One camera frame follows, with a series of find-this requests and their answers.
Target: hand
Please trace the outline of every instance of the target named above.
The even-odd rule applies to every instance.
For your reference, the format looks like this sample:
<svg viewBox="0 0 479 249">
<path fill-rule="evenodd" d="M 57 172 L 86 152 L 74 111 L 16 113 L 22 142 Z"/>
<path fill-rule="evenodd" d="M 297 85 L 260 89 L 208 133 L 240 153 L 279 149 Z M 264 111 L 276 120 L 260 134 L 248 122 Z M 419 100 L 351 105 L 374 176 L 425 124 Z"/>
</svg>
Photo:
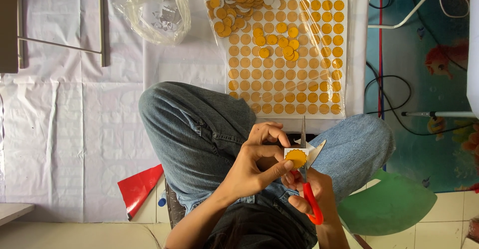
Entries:
<svg viewBox="0 0 479 249">
<path fill-rule="evenodd" d="M 258 193 L 292 169 L 293 162 L 284 160 L 284 152 L 279 146 L 261 145 L 265 141 L 276 142 L 279 140 L 284 147 L 290 147 L 286 133 L 281 130 L 282 127 L 282 124 L 275 122 L 265 122 L 253 126 L 235 163 L 217 189 L 227 195 L 230 203 Z M 274 157 L 278 163 L 265 172 L 261 172 L 256 166 L 256 161 L 262 157 Z"/>
<path fill-rule="evenodd" d="M 324 224 L 337 223 L 339 220 L 338 211 L 336 209 L 336 201 L 334 191 L 332 189 L 332 179 L 329 175 L 320 173 L 310 167 L 307 172 L 308 182 L 311 184 L 314 197 L 324 216 Z M 313 215 L 313 209 L 309 203 L 304 199 L 303 195 L 303 177 L 300 173 L 293 175 L 288 172 L 281 181 L 286 187 L 299 192 L 299 196 L 289 197 L 289 203 L 298 211 Z"/>
</svg>

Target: red scissor handle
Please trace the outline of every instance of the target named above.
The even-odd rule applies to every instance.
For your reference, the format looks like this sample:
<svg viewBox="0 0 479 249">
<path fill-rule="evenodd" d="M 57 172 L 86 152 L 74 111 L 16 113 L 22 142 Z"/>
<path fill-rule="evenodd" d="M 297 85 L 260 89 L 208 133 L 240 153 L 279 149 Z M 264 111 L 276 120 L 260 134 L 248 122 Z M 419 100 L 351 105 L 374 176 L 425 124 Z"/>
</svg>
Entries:
<svg viewBox="0 0 479 249">
<path fill-rule="evenodd" d="M 324 220 L 323 213 L 321 212 L 318 202 L 316 202 L 316 198 L 314 197 L 310 183 L 307 182 L 303 184 L 303 194 L 309 205 L 311 205 L 311 208 L 313 208 L 314 216 L 306 214 L 309 217 L 309 220 L 311 220 L 311 222 L 313 222 L 313 224 L 315 225 L 322 224 Z"/>
</svg>

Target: pile of stickers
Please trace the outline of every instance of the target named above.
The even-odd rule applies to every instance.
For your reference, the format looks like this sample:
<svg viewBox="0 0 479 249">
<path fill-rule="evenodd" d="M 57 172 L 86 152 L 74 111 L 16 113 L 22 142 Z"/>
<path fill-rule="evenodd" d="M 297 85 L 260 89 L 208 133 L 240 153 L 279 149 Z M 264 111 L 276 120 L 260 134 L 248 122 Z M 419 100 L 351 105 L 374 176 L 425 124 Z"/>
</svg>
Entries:
<svg viewBox="0 0 479 249">
<path fill-rule="evenodd" d="M 280 0 L 208 0 L 208 16 L 213 21 L 214 30 L 221 38 L 231 32 L 244 29 L 255 9 L 265 7 L 277 9 Z"/>
<path fill-rule="evenodd" d="M 281 35 L 288 31 L 288 38 Z M 299 58 L 299 53 L 296 51 L 299 48 L 299 41 L 296 39 L 298 36 L 298 29 L 296 27 L 287 28 L 287 25 L 283 22 L 276 25 L 276 31 L 279 35 L 270 34 L 266 37 L 264 36 L 262 28 L 255 28 L 253 30 L 253 43 L 261 47 L 265 44 L 275 45 L 278 44 L 279 47 L 283 49 L 283 57 L 289 61 L 296 61 Z M 261 48 L 259 55 L 262 58 L 267 58 L 270 54 L 268 48 Z"/>
</svg>

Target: scissors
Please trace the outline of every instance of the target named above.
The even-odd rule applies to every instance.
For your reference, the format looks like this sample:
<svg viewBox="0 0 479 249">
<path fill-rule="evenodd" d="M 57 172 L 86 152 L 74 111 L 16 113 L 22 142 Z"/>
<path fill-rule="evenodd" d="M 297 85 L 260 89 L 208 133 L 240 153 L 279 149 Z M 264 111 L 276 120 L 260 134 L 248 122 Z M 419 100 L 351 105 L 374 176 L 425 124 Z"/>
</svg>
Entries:
<svg viewBox="0 0 479 249">
<path fill-rule="evenodd" d="M 326 140 L 321 142 L 321 144 L 318 146 L 319 151 L 318 154 L 321 152 L 321 149 L 324 147 L 324 144 L 326 143 Z M 301 144 L 300 148 L 306 148 L 306 117 L 303 116 L 303 126 L 301 128 Z M 323 213 L 321 212 L 321 209 L 318 205 L 318 202 L 316 201 L 316 198 L 314 197 L 313 190 L 311 189 L 311 184 L 306 180 L 307 177 L 307 172 L 308 168 L 313 164 L 313 162 L 316 160 L 316 157 L 311 158 L 308 160 L 303 166 L 299 167 L 297 170 L 292 171 L 293 174 L 296 173 L 301 173 L 303 177 L 303 195 L 304 198 L 308 201 L 309 205 L 311 208 L 313 208 L 313 215 L 306 214 L 309 217 L 309 220 L 313 222 L 315 225 L 320 225 L 323 223 Z"/>
</svg>

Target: plastic bag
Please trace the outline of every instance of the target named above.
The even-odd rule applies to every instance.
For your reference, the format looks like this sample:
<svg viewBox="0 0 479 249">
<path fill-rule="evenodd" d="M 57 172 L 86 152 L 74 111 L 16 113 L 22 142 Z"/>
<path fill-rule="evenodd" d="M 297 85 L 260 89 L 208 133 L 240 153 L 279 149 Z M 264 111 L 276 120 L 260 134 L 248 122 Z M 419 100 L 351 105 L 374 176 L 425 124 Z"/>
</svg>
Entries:
<svg viewBox="0 0 479 249">
<path fill-rule="evenodd" d="M 345 118 L 347 0 L 204 0 L 226 93 L 261 118 Z"/>
<path fill-rule="evenodd" d="M 188 0 L 120 0 L 114 6 L 153 44 L 177 45 L 191 28 Z"/>
</svg>

